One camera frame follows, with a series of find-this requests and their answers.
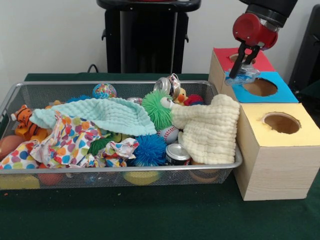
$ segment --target white cloth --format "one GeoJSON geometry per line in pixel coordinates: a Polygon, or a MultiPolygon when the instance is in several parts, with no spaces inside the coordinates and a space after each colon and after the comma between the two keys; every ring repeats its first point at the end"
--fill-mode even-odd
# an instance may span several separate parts
{"type": "Polygon", "coordinates": [[[237,122],[240,105],[231,97],[216,95],[210,105],[180,106],[172,109],[172,124],[183,129],[178,141],[194,161],[201,164],[235,162],[237,122]]]}

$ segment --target orange ball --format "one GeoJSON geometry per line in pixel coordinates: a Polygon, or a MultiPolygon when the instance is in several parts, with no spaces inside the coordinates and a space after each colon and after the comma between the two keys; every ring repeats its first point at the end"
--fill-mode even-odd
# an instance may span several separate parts
{"type": "Polygon", "coordinates": [[[25,140],[21,136],[9,135],[0,140],[0,161],[16,150],[25,140]]]}
{"type": "MultiPolygon", "coordinates": [[[[40,169],[46,169],[47,167],[41,163],[40,169]]],[[[64,178],[62,173],[38,173],[38,178],[44,185],[53,186],[58,184],[64,178]]]]}

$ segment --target baseball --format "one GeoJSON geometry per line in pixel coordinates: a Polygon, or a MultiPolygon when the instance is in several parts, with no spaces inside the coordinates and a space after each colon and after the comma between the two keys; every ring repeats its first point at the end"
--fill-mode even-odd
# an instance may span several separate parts
{"type": "Polygon", "coordinates": [[[177,140],[179,129],[175,126],[169,126],[161,131],[157,132],[158,136],[164,137],[166,144],[172,144],[174,141],[177,140]]]}

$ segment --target plastic bag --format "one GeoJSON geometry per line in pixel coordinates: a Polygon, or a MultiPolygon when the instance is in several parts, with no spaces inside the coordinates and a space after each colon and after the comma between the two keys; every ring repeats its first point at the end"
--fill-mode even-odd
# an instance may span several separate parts
{"type": "Polygon", "coordinates": [[[250,84],[260,75],[260,71],[254,68],[252,64],[243,64],[238,75],[234,79],[229,77],[229,72],[226,72],[225,78],[225,84],[227,85],[250,84]]]}

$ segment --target box lid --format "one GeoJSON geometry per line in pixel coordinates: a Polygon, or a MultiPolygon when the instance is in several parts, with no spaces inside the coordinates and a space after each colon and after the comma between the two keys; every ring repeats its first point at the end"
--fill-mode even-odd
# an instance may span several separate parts
{"type": "MultiPolygon", "coordinates": [[[[232,69],[234,66],[234,61],[232,61],[230,57],[238,54],[238,48],[214,48],[213,51],[215,52],[222,69],[225,72],[228,72],[230,69],[232,69]]],[[[262,51],[259,51],[253,66],[261,72],[276,71],[262,51]]]]}
{"type": "Polygon", "coordinates": [[[320,129],[301,103],[243,103],[241,107],[262,147],[320,146],[320,129]]]}
{"type": "Polygon", "coordinates": [[[299,102],[277,72],[261,72],[259,78],[262,79],[259,82],[232,86],[235,97],[240,103],[299,102]]]}

